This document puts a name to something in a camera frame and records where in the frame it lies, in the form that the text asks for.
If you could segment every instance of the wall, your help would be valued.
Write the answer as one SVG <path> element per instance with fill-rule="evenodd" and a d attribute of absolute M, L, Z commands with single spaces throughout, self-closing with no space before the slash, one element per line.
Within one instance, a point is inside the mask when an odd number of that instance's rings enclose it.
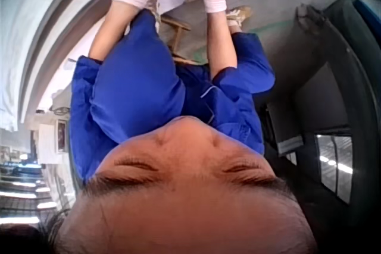
<path fill-rule="evenodd" d="M 9 132 L 0 128 L 0 145 L 30 153 L 30 131 L 23 124 L 18 125 L 17 132 Z"/>
<path fill-rule="evenodd" d="M 348 125 L 344 102 L 329 64 L 295 93 L 293 101 L 305 132 Z"/>

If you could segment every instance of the blue object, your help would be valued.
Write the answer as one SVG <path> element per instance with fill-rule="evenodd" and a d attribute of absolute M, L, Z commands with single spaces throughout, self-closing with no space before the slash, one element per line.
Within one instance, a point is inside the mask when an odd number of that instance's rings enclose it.
<path fill-rule="evenodd" d="M 381 47 L 381 0 L 373 0 L 376 6 L 373 9 L 368 6 L 366 1 L 367 0 L 355 0 L 354 7 L 356 7 L 357 11 L 361 14 Z"/>
<path fill-rule="evenodd" d="M 106 154 L 127 139 L 193 115 L 263 154 L 253 93 L 269 90 L 274 74 L 254 34 L 237 33 L 238 69 L 210 80 L 208 66 L 175 65 L 143 10 L 102 65 L 80 57 L 74 72 L 70 140 L 79 176 L 87 181 Z"/>

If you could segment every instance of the ceiling light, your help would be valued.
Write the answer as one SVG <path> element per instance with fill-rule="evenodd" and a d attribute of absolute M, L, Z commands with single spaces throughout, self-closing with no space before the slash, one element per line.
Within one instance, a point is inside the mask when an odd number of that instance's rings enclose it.
<path fill-rule="evenodd" d="M 328 162 L 329 159 L 327 157 L 324 157 L 324 156 L 320 156 L 320 160 L 321 162 Z"/>
<path fill-rule="evenodd" d="M 0 224 L 35 224 L 39 223 L 38 217 L 4 217 L 0 218 Z"/>
<path fill-rule="evenodd" d="M 41 168 L 40 165 L 36 165 L 36 164 L 26 164 L 26 165 L 19 164 L 18 167 L 19 168 L 33 168 L 33 169 L 40 169 Z"/>
<path fill-rule="evenodd" d="M 346 172 L 348 174 L 353 174 L 353 169 L 344 165 L 344 164 L 340 164 L 339 163 L 339 166 L 338 166 L 339 170 L 343 171 L 343 172 Z"/>
<path fill-rule="evenodd" d="M 34 183 L 20 183 L 18 181 L 15 181 L 12 183 L 14 186 L 22 186 L 22 187 L 35 187 L 36 184 Z"/>
<path fill-rule="evenodd" d="M 35 199 L 37 196 L 34 193 L 8 193 L 0 192 L 0 196 L 18 197 L 20 199 Z"/>
<path fill-rule="evenodd" d="M 43 202 L 43 203 L 38 204 L 38 206 L 37 206 L 38 209 L 42 209 L 42 208 L 55 208 L 55 207 L 57 207 L 57 203 L 56 202 Z"/>
<path fill-rule="evenodd" d="M 50 192 L 50 188 L 49 187 L 40 187 L 39 189 L 36 189 L 36 192 L 38 192 L 38 193 Z"/>

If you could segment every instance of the closed eye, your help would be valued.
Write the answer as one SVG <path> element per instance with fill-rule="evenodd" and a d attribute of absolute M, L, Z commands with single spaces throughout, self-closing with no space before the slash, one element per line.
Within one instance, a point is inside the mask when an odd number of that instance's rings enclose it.
<path fill-rule="evenodd" d="M 238 173 L 241 171 L 254 170 L 254 169 L 259 169 L 258 164 L 237 165 L 237 166 L 234 166 L 233 168 L 229 168 L 227 170 L 224 170 L 224 173 Z"/>
<path fill-rule="evenodd" d="M 277 177 L 238 177 L 231 180 L 235 185 L 249 188 L 262 188 L 271 190 L 279 195 L 296 202 L 295 196 L 287 185 L 287 182 Z"/>
<path fill-rule="evenodd" d="M 88 196 L 102 196 L 111 192 L 136 190 L 141 187 L 151 187 L 159 184 L 161 179 L 154 177 L 141 178 L 121 178 L 96 175 L 89 180 L 83 189 L 83 193 Z"/>
<path fill-rule="evenodd" d="M 146 164 L 145 162 L 141 162 L 140 160 L 134 158 L 134 157 L 122 157 L 121 159 L 117 160 L 115 163 L 115 166 L 130 166 L 135 167 L 147 171 L 153 171 L 157 172 L 158 170 L 151 165 Z"/>

